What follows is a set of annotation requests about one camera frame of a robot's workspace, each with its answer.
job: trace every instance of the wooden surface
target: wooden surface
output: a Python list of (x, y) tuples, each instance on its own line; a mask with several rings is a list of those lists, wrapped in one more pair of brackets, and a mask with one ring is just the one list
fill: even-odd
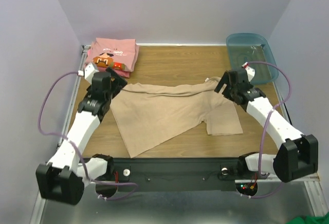
[[(209, 77), (221, 77), (230, 68), (226, 47), (140, 47), (135, 71), (128, 83), (166, 86), (199, 84)], [(71, 124), (87, 87), (88, 83), (82, 79)], [(260, 87), (272, 105), (278, 102), (273, 84)], [(236, 106), (236, 110), (244, 132), (241, 135), (208, 136), (206, 125), (202, 123), (138, 157), (236, 157), (257, 152), (262, 127), (242, 108)], [(264, 152), (277, 152), (269, 136), (266, 137)], [(90, 157), (97, 153), (129, 157), (111, 111), (92, 135), (84, 156)]]

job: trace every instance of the beige shirt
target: beige shirt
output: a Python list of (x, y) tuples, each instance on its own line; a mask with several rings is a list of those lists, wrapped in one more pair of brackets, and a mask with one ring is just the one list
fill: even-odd
[(206, 122), (208, 135), (241, 134), (234, 104), (214, 92), (220, 78), (176, 87), (128, 84), (111, 103), (131, 157)]

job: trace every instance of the gray wall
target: gray wall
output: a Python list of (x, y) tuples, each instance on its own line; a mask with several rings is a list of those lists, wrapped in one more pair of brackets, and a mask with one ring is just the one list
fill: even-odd
[[(287, 103), (294, 126), (314, 134), (320, 143), (319, 175), (329, 203), (329, 0), (291, 0), (269, 43), (277, 65), (285, 70), (293, 85)], [(282, 95), (287, 94), (283, 77), (277, 80)]]
[[(0, 0), (0, 223), (27, 224), (38, 185), (35, 169), (56, 151), (38, 133), (40, 105), (51, 83), (77, 69), (80, 43), (58, 0)], [(51, 95), (45, 130), (61, 130), (73, 78)]]
[(59, 1), (82, 44), (95, 37), (212, 44), (235, 32), (268, 38), (290, 0)]

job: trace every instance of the blue plastic container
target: blue plastic container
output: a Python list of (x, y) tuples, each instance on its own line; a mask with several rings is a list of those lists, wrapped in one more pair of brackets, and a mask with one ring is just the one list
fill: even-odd
[[(264, 61), (276, 65), (272, 51), (261, 35), (237, 33), (226, 38), (232, 69), (240, 68), (245, 62)], [(267, 84), (278, 78), (278, 70), (264, 64), (250, 64), (255, 69), (251, 84)]]

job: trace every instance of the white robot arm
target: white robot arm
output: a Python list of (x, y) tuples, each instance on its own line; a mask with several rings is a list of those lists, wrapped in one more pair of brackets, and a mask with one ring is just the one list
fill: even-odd
[[(215, 92), (219, 93), (226, 84), (222, 92), (224, 97), (241, 106), (264, 127), (273, 106), (260, 89), (250, 84), (253, 76), (254, 70), (247, 64), (241, 69), (226, 71)], [(276, 110), (271, 115), (266, 131), (279, 151), (276, 155), (262, 155), (262, 173), (276, 174), (281, 181), (289, 182), (317, 171), (318, 140), (313, 135), (305, 136)], [(250, 153), (240, 158), (244, 165), (242, 170), (259, 170), (259, 153)]]
[[(93, 132), (109, 110), (112, 98), (127, 84), (126, 80), (110, 68), (106, 72), (99, 72), (94, 63), (88, 64), (84, 71), (79, 71), (79, 75), (84, 76), (91, 86), (79, 103), (73, 125), (62, 145), (46, 164), (40, 164), (36, 170), (41, 196), (69, 204), (77, 204), (84, 188), (90, 183), (70, 142), (80, 152), (84, 151)], [(112, 175), (113, 159), (96, 154), (86, 163), (86, 167), (92, 179)]]

